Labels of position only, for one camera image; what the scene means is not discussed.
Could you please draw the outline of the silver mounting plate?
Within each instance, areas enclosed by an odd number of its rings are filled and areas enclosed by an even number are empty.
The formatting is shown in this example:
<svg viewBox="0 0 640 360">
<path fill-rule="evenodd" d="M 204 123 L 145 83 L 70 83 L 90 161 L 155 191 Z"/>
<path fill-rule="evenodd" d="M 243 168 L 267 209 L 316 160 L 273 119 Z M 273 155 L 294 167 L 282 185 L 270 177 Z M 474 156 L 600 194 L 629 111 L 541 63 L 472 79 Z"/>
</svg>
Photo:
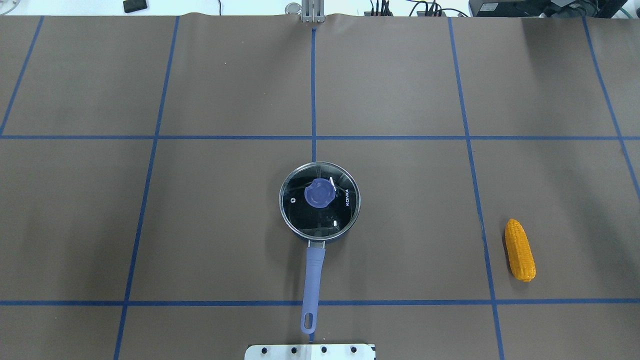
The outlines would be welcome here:
<svg viewBox="0 0 640 360">
<path fill-rule="evenodd" d="M 247 347 L 245 360 L 375 360 L 374 344 L 256 344 Z"/>
</svg>

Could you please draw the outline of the yellow corn cob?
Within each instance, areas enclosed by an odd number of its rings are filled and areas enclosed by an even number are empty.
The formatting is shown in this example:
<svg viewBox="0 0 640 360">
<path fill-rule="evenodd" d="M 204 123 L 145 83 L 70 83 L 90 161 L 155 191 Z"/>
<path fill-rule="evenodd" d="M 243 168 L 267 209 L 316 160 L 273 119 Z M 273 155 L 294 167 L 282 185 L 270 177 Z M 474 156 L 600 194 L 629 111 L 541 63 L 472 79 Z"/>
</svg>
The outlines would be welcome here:
<svg viewBox="0 0 640 360">
<path fill-rule="evenodd" d="M 537 266 L 526 231 L 519 221 L 510 218 L 503 235 L 510 273 L 519 281 L 531 282 L 537 275 Z"/>
</svg>

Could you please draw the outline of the black monitor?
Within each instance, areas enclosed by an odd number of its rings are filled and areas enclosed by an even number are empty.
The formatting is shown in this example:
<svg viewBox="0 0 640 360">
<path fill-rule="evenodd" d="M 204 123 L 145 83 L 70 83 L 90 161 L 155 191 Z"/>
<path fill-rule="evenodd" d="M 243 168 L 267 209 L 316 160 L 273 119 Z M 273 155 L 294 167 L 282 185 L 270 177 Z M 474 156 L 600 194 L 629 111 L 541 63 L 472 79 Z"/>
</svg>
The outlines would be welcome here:
<svg viewBox="0 0 640 360">
<path fill-rule="evenodd" d="M 611 19 L 626 0 L 469 0 L 474 18 Z"/>
</svg>

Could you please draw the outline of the black power strip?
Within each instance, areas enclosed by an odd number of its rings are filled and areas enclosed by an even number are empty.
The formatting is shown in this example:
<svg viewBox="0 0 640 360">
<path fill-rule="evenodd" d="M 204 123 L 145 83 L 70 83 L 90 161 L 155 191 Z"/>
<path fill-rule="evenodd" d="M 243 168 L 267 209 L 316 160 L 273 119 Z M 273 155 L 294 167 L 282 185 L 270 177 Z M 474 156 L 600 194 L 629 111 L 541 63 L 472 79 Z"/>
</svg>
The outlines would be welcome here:
<svg viewBox="0 0 640 360">
<path fill-rule="evenodd" d="M 393 17 L 396 14 L 393 11 L 387 11 L 386 13 L 384 13 L 382 10 L 376 11 L 375 9 L 373 9 L 372 11 L 364 11 L 363 15 L 365 17 Z M 413 9 L 407 10 L 404 13 L 398 13 L 398 16 L 403 18 L 446 18 L 448 14 L 446 14 L 445 11 L 441 11 L 441 9 L 438 9 L 438 11 L 436 11 L 435 9 L 433 11 L 430 11 L 428 9 Z"/>
</svg>

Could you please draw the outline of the brown table mat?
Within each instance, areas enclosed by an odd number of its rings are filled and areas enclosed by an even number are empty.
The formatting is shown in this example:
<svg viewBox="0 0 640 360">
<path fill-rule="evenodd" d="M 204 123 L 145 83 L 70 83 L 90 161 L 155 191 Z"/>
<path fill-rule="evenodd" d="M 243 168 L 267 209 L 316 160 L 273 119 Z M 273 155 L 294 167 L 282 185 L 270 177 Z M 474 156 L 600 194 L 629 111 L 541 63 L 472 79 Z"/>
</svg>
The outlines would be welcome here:
<svg viewBox="0 0 640 360">
<path fill-rule="evenodd" d="M 1 358 L 307 342 L 278 195 L 314 160 L 361 193 L 316 343 L 639 358 L 637 19 L 198 13 L 1 18 Z"/>
</svg>

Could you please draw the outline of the small black device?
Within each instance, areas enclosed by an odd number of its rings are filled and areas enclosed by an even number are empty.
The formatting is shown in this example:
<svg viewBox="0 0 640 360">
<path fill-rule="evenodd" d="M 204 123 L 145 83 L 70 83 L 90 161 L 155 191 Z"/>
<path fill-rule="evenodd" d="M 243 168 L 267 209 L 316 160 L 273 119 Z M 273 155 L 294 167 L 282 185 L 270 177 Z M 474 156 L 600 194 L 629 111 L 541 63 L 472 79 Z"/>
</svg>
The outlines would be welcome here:
<svg viewBox="0 0 640 360">
<path fill-rule="evenodd" d="M 122 7 L 125 14 L 148 9 L 146 0 L 123 0 Z"/>
</svg>

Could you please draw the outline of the glass lid with blue knob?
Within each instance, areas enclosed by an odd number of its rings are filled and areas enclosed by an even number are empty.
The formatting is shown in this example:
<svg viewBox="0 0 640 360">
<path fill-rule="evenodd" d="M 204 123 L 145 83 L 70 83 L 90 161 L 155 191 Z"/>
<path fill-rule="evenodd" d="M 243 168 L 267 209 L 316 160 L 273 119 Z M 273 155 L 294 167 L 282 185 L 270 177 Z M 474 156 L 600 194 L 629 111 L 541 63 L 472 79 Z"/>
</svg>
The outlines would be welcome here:
<svg viewBox="0 0 640 360">
<path fill-rule="evenodd" d="M 332 243 L 356 223 L 362 197 L 356 180 L 332 162 L 297 167 L 283 181 L 279 212 L 290 230 L 313 243 Z"/>
</svg>

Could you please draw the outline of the aluminium frame post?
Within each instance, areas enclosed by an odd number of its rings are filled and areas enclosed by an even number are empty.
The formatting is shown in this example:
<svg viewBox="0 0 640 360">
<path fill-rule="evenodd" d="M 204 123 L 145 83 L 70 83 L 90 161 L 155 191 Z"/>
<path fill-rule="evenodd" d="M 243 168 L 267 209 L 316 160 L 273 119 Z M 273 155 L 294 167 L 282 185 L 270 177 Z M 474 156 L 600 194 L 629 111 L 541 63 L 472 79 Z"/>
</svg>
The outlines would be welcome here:
<svg viewBox="0 0 640 360">
<path fill-rule="evenodd" d="M 324 23 L 325 1 L 324 0 L 301 0 L 301 22 L 303 23 Z"/>
</svg>

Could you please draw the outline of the dark blue saucepan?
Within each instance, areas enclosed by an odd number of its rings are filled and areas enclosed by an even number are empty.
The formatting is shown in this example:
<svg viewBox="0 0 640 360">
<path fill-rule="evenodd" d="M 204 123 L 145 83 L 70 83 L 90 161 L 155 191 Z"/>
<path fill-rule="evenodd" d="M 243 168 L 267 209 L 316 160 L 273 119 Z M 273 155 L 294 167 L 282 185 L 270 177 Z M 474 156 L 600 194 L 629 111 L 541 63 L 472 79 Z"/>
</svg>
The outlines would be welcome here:
<svg viewBox="0 0 640 360">
<path fill-rule="evenodd" d="M 302 333 L 306 335 L 313 335 L 313 333 L 316 332 L 318 323 L 320 290 L 322 287 L 322 269 L 326 256 L 326 246 L 327 244 L 334 242 L 314 243 L 301 237 L 298 238 L 307 243 L 300 328 Z"/>
</svg>

